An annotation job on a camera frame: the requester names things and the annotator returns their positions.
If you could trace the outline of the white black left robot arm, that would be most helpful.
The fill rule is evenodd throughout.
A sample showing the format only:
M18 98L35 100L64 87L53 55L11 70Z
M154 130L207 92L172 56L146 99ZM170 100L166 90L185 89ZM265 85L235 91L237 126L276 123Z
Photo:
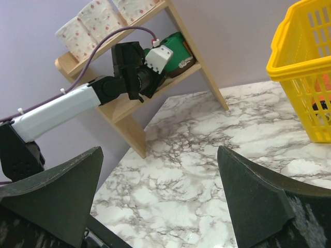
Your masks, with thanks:
M138 42L111 49L113 76L101 76L60 97L1 122L1 168L11 182L44 171L45 159L35 140L79 114L105 105L122 94L143 102L166 80L173 51L159 45L146 53Z

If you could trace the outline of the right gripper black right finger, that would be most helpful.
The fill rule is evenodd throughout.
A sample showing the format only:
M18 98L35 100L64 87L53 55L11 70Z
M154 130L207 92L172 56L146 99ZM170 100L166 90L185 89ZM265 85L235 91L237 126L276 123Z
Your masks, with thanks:
M330 190L258 165L226 146L217 153L238 247L330 247Z

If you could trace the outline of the green brown paper roll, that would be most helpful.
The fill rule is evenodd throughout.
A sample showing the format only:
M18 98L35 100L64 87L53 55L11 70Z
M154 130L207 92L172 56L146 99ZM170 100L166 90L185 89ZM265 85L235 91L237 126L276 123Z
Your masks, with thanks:
M175 78L192 67L196 58L181 32L176 32L161 41L168 49L173 51L173 56L164 70L170 78Z

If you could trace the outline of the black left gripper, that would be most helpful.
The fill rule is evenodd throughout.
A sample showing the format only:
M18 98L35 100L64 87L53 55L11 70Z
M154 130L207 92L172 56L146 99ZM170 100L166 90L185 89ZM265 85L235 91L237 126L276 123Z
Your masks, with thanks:
M130 100L144 102L143 96L151 98L163 84L166 73L158 74L145 64L145 51L139 42L118 43L111 48L114 81L111 96L127 93Z

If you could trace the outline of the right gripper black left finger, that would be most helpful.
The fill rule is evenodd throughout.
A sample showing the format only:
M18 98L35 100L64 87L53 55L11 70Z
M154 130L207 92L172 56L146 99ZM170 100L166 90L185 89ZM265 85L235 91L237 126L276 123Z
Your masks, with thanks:
M81 247L103 163L100 147L1 187L1 247Z

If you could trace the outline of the white floral toilet paper roll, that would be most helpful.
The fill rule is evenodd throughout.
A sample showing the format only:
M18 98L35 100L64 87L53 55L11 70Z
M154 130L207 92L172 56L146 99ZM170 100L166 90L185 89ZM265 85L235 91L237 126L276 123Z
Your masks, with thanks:
M112 0L112 2L128 25L144 16L158 3L155 0Z
M97 45L95 38L78 17L67 22L55 35L78 62L89 58Z
M110 33L124 27L110 2L104 0L88 3L77 14L77 18L98 43Z

